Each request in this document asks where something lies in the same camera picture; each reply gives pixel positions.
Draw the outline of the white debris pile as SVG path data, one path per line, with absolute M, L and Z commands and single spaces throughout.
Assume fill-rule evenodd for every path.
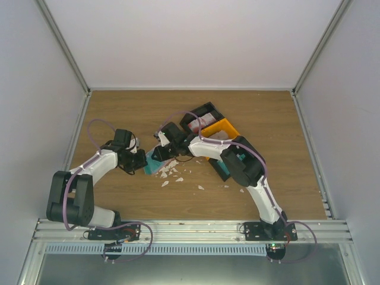
M 161 188 L 173 183 L 181 183 L 184 181 L 184 167 L 184 162 L 173 160 L 160 168 L 157 173 L 153 174 L 153 178 L 158 181 L 159 187 Z

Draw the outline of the red white card stack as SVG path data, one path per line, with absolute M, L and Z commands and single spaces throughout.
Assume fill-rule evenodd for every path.
M 188 127 L 192 132 L 198 132 L 200 129 L 215 122 L 216 118 L 211 113 L 206 113 L 205 115 L 200 116 L 198 119 L 191 121 L 188 124 Z

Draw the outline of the black bin teal cards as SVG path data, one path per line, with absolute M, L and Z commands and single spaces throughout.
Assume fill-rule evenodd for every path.
M 208 162 L 211 164 L 223 182 L 227 181 L 231 177 L 229 170 L 221 160 L 209 158 Z

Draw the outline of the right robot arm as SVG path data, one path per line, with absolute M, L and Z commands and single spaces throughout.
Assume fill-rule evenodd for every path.
M 243 136 L 218 140 L 201 134 L 186 134 L 169 122 L 154 134 L 159 145 L 152 159 L 165 162 L 178 156 L 208 157 L 224 163 L 230 177 L 247 189 L 259 212 L 264 236 L 277 240 L 284 233 L 286 219 L 268 185 L 264 158 Z

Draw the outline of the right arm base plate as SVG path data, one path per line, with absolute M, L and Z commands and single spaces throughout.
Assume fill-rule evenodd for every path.
M 296 241 L 298 240 L 294 224 L 286 224 L 282 220 L 274 224 L 262 220 L 244 222 L 242 230 L 239 229 L 247 241 Z

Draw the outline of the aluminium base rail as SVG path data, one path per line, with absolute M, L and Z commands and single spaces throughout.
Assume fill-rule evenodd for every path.
M 242 220 L 145 220 L 153 230 L 154 243 L 268 243 L 260 235 L 246 240 Z M 296 224 L 294 243 L 353 243 L 348 225 L 343 220 L 306 220 L 311 230 Z M 58 222 L 42 219 L 37 222 L 33 242 L 87 242 L 85 227 L 67 231 Z

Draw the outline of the yellow bin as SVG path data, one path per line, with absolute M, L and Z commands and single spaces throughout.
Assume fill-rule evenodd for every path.
M 203 137 L 217 140 L 231 140 L 240 135 L 237 129 L 226 118 L 203 128 L 201 134 Z

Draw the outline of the teal card stack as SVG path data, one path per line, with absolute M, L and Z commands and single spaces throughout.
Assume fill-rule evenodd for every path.
M 245 158 L 245 155 L 244 154 L 238 154 L 237 157 L 240 159 L 240 160 L 243 160 Z M 221 171 L 227 175 L 227 176 L 230 176 L 230 172 L 229 170 L 227 169 L 227 166 L 225 165 L 224 162 L 222 162 L 221 160 L 217 160 L 217 165 L 218 167 L 221 169 Z

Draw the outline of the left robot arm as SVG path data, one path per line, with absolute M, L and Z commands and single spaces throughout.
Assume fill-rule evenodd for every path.
M 117 212 L 95 205 L 94 186 L 114 169 L 134 175 L 146 165 L 145 151 L 140 149 L 136 136 L 131 131 L 117 129 L 113 139 L 103 144 L 85 163 L 53 175 L 47 219 L 63 223 L 67 230 L 75 226 L 98 227 L 108 239 L 119 238 L 122 225 L 116 221 Z

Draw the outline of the pink card holder wallet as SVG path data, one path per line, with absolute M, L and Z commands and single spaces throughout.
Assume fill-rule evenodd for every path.
M 156 175 L 160 171 L 166 172 L 168 169 L 175 167 L 178 162 L 175 159 L 167 161 L 157 161 L 153 159 L 154 148 L 146 153 L 147 165 L 144 167 L 146 175 Z

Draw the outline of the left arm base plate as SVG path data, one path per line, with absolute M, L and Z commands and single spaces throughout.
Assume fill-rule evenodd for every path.
M 132 242 L 139 240 L 141 226 L 133 224 L 115 230 L 86 230 L 83 238 L 87 240 L 103 240 L 109 242 Z

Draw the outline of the teal credit card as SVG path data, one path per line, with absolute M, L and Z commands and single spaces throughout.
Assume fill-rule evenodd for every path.
M 152 148 L 145 154 L 147 159 L 147 165 L 144 167 L 144 173 L 146 175 L 155 175 L 160 171 L 161 168 L 163 168 L 166 165 L 166 162 L 154 160 L 152 158 L 153 153 L 154 148 Z

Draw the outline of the black bin red cards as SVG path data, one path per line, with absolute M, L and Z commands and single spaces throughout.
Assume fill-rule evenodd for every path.
M 204 129 L 222 119 L 224 119 L 223 114 L 211 102 L 207 102 L 186 113 L 180 121 L 180 126 L 187 133 L 198 133 L 199 129 Z

